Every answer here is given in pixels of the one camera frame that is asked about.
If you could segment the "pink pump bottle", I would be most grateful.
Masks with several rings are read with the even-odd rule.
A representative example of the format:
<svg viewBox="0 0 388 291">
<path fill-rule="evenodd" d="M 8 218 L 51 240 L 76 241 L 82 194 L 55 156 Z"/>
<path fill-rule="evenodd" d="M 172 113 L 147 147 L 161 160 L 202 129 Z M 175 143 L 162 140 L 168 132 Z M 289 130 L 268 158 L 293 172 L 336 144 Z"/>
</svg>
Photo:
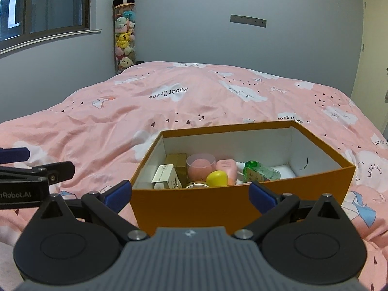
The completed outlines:
<svg viewBox="0 0 388 291">
<path fill-rule="evenodd" d="M 228 184 L 234 185 L 237 181 L 237 164 L 235 160 L 225 159 L 216 162 L 216 169 L 227 174 Z"/>
</svg>

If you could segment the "pink cloud-print duvet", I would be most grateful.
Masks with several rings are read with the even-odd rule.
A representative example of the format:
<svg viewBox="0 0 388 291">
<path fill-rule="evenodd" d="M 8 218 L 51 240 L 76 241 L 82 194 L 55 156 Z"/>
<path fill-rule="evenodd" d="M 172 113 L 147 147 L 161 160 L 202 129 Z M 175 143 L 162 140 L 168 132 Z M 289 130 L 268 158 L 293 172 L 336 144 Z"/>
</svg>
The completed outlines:
<svg viewBox="0 0 388 291">
<path fill-rule="evenodd" d="M 300 123 L 355 165 L 343 208 L 368 251 L 360 280 L 379 290 L 387 283 L 387 141 L 336 88 L 232 66 L 147 62 L 2 123 L 1 146 L 30 151 L 21 168 L 71 161 L 74 178 L 51 191 L 79 196 L 132 177 L 163 130 L 276 120 Z"/>
</svg>

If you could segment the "white card box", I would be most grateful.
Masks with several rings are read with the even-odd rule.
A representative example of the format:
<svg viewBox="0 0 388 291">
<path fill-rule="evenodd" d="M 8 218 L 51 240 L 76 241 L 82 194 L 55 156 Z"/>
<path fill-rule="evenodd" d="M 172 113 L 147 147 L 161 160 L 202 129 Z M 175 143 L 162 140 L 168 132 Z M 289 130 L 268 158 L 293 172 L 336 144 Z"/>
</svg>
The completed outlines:
<svg viewBox="0 0 388 291">
<path fill-rule="evenodd" d="M 182 188 L 173 164 L 160 165 L 152 179 L 154 190 Z"/>
</svg>

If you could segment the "plush toy column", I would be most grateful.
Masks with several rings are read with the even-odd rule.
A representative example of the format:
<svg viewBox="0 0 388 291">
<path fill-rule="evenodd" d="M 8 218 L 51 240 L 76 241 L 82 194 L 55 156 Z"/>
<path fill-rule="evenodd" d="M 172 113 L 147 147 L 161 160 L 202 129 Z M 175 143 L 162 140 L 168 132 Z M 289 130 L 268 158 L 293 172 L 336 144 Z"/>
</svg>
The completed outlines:
<svg viewBox="0 0 388 291">
<path fill-rule="evenodd" d="M 125 3 L 114 8 L 114 55 L 116 74 L 136 63 L 136 12 L 135 3 Z"/>
</svg>

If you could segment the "round silver tin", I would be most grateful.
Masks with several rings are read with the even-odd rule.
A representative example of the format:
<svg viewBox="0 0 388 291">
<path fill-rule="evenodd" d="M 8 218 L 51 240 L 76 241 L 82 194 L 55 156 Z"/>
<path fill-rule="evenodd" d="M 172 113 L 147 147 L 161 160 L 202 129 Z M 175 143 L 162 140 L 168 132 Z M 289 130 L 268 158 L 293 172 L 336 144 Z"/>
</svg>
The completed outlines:
<svg viewBox="0 0 388 291">
<path fill-rule="evenodd" d="M 196 188 L 209 188 L 209 186 L 205 182 L 201 182 L 201 181 L 192 182 L 186 186 L 186 189 L 196 189 Z"/>
</svg>

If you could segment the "yellow bulb-cap bottle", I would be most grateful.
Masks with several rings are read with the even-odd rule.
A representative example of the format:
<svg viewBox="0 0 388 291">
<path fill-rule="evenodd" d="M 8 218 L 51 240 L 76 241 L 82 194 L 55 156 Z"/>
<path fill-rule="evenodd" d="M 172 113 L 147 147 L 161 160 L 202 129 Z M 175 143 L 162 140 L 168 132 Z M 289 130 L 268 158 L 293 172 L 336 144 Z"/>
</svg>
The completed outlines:
<svg viewBox="0 0 388 291">
<path fill-rule="evenodd" d="M 213 171 L 207 176 L 206 184 L 209 188 L 228 186 L 227 173 L 222 170 Z"/>
</svg>

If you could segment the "cream door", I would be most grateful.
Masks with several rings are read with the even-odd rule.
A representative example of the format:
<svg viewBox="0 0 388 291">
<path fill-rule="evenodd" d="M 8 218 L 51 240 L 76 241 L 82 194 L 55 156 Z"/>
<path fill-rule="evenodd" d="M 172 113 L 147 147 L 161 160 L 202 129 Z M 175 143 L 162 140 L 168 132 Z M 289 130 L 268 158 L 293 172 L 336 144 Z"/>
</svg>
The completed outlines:
<svg viewBox="0 0 388 291">
<path fill-rule="evenodd" d="M 362 49 L 353 102 L 383 132 L 387 126 L 387 0 L 363 0 Z"/>
</svg>

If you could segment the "green liquid bottle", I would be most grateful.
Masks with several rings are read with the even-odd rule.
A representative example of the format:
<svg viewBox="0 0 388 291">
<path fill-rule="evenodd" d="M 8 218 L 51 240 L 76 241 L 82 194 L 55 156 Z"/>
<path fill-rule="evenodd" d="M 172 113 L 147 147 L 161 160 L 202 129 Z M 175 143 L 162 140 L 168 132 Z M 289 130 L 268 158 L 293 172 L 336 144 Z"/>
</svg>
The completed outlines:
<svg viewBox="0 0 388 291">
<path fill-rule="evenodd" d="M 249 160 L 243 168 L 244 182 L 266 182 L 281 179 L 281 173 L 273 168 L 268 168 L 260 162 Z"/>
</svg>

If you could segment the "gold rectangular box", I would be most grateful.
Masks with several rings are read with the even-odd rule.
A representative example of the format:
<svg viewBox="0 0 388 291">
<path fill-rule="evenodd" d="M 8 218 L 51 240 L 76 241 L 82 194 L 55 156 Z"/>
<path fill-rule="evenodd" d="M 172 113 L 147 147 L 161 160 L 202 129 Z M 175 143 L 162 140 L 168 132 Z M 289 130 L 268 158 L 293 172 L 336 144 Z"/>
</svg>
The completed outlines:
<svg viewBox="0 0 388 291">
<path fill-rule="evenodd" d="M 187 155 L 185 153 L 167 154 L 164 163 L 172 164 L 183 188 L 187 186 Z"/>
</svg>

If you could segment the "pink puff clear case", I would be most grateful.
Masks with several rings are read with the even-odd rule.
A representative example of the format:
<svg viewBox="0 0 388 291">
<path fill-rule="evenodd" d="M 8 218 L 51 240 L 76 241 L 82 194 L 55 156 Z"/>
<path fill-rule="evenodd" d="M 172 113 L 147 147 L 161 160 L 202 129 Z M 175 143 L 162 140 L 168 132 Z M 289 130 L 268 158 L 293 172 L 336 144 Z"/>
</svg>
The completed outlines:
<svg viewBox="0 0 388 291">
<path fill-rule="evenodd" d="M 209 153 L 190 155 L 186 161 L 189 182 L 205 181 L 216 169 L 216 158 Z"/>
</svg>

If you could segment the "window with dark frame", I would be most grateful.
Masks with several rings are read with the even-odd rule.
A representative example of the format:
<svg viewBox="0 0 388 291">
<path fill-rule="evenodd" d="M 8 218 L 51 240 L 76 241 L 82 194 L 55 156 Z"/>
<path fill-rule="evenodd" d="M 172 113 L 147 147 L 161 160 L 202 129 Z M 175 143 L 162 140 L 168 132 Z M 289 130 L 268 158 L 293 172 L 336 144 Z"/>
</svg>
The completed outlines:
<svg viewBox="0 0 388 291">
<path fill-rule="evenodd" d="M 1 52 L 90 29 L 91 0 L 1 0 Z"/>
</svg>

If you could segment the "orange cardboard box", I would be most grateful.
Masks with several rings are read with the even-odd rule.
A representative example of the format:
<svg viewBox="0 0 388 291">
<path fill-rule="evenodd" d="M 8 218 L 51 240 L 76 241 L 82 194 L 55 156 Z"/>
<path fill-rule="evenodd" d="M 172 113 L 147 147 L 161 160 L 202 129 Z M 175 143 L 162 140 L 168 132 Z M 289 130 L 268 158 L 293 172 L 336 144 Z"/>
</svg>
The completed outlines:
<svg viewBox="0 0 388 291">
<path fill-rule="evenodd" d="M 350 161 L 295 121 L 164 130 L 131 179 L 130 204 L 143 231 L 153 234 L 159 227 L 223 226 L 231 234 L 260 217 L 249 201 L 245 183 L 192 190 L 153 188 L 152 178 L 167 155 L 200 153 L 218 160 L 256 160 L 278 168 L 282 178 L 266 186 L 302 200 L 330 193 L 343 202 L 355 172 Z"/>
</svg>

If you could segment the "grey wall hook rail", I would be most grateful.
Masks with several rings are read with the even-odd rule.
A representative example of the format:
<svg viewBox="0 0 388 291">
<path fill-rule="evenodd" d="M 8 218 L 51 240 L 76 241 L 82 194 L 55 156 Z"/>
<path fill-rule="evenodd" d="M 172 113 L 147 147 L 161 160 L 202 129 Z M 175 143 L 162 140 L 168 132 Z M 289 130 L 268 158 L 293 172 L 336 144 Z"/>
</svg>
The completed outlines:
<svg viewBox="0 0 388 291">
<path fill-rule="evenodd" d="M 242 15 L 230 15 L 230 22 L 266 28 L 266 20 Z"/>
</svg>

